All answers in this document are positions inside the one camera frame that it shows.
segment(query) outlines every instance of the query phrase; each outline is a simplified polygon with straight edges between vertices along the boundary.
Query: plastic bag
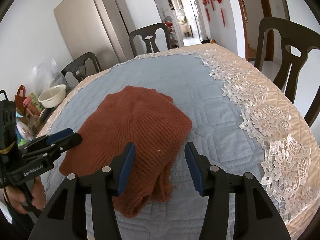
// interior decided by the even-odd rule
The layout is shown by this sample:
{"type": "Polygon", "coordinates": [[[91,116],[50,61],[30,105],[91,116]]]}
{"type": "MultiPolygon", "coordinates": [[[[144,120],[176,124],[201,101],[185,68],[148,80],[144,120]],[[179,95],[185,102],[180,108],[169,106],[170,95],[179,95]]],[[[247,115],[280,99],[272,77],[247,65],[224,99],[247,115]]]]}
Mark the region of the plastic bag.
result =
{"type": "Polygon", "coordinates": [[[70,89],[65,77],[58,71],[57,63],[54,59],[40,63],[33,70],[35,91],[37,97],[49,88],[56,85],[66,85],[66,91],[70,89]]]}

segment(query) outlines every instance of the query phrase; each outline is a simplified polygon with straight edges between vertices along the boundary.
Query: yellow band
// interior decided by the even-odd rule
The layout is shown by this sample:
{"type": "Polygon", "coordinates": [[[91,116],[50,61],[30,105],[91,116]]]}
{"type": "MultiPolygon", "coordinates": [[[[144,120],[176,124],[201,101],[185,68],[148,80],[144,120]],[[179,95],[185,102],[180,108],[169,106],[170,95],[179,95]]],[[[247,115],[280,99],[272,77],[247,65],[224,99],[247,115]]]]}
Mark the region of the yellow band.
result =
{"type": "Polygon", "coordinates": [[[14,144],[15,144],[15,142],[13,142],[8,148],[6,148],[4,150],[0,150],[0,154],[7,154],[8,152],[10,152],[10,150],[12,149],[14,144]]]}

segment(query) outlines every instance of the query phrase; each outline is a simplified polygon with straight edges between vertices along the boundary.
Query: blue gripper pad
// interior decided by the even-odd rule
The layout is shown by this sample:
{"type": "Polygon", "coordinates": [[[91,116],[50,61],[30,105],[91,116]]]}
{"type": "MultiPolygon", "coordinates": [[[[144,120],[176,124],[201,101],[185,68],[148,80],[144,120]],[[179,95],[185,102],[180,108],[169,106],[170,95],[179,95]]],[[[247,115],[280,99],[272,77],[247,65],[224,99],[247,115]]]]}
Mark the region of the blue gripper pad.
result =
{"type": "Polygon", "coordinates": [[[126,156],[123,161],[123,165],[119,172],[119,177],[118,177],[118,187],[116,191],[118,192],[119,196],[127,186],[130,171],[133,166],[134,158],[136,156],[136,147],[134,146],[134,143],[128,143],[124,148],[124,152],[122,153],[122,155],[126,155],[126,156]]]}
{"type": "Polygon", "coordinates": [[[52,135],[49,135],[47,140],[45,141],[47,145],[51,145],[53,143],[56,143],[57,141],[73,134],[73,130],[71,128],[67,128],[65,130],[62,130],[60,132],[54,133],[52,135]]]}
{"type": "Polygon", "coordinates": [[[193,185],[195,186],[196,191],[198,191],[200,195],[203,195],[204,187],[203,187],[202,172],[201,172],[201,169],[199,168],[199,165],[196,161],[194,154],[199,155],[193,143],[188,142],[184,147],[184,156],[188,164],[193,185]]]}

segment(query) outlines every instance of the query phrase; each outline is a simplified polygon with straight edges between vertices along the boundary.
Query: red bag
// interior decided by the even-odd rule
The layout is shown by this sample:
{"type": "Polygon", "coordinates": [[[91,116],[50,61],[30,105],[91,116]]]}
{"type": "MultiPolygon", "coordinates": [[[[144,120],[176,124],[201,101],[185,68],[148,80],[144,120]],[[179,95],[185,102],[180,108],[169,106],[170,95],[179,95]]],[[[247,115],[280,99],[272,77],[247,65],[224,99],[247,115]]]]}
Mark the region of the red bag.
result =
{"type": "Polygon", "coordinates": [[[17,95],[14,97],[14,102],[16,103],[16,107],[21,111],[21,114],[24,115],[26,112],[26,108],[23,105],[23,101],[26,99],[26,88],[24,85],[21,85],[18,89],[17,95]]]}

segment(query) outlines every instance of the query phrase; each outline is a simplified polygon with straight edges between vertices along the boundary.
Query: chair backrest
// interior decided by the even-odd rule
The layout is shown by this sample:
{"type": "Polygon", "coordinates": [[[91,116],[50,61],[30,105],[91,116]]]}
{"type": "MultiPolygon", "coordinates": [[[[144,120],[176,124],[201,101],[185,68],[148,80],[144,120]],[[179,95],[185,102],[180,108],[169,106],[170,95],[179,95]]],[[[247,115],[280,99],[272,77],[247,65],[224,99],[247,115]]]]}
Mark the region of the chair backrest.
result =
{"type": "Polygon", "coordinates": [[[66,76],[68,72],[71,72],[72,75],[81,82],[87,77],[86,69],[84,63],[87,59],[91,59],[93,61],[94,68],[97,73],[101,72],[101,67],[98,62],[98,59],[96,58],[95,54],[92,52],[87,52],[81,55],[79,58],[72,61],[69,65],[64,67],[64,69],[61,71],[61,73],[66,76]]]}
{"type": "MultiPolygon", "coordinates": [[[[266,54],[267,34],[270,30],[276,29],[281,36],[282,64],[273,83],[280,89],[285,85],[289,69],[289,79],[284,92],[285,96],[293,103],[297,91],[298,76],[301,68],[308,59],[308,53],[312,49],[320,49],[320,35],[300,24],[275,17],[265,17],[260,22],[257,56],[254,66],[262,70],[266,54]],[[293,46],[301,52],[296,56],[286,48],[293,46]]],[[[311,126],[320,111],[320,87],[304,119],[311,126]]]]}
{"type": "Polygon", "coordinates": [[[131,32],[129,34],[130,45],[131,45],[131,48],[132,48],[133,55],[135,57],[138,54],[137,54],[137,50],[136,50],[136,47],[135,47],[134,42],[133,42],[133,38],[135,36],[137,36],[137,35],[140,35],[142,40],[146,44],[147,53],[151,53],[152,52],[151,47],[153,48],[154,52],[159,52],[159,49],[158,49],[158,47],[156,45],[156,31],[158,29],[163,29],[164,30],[165,40],[167,42],[167,48],[171,49],[171,46],[170,46],[170,35],[169,35],[169,29],[168,29],[167,25],[165,25],[164,23],[156,23],[156,24],[152,24],[152,25],[140,28],[138,30],[135,30],[135,31],[133,31],[133,32],[131,32]]]}

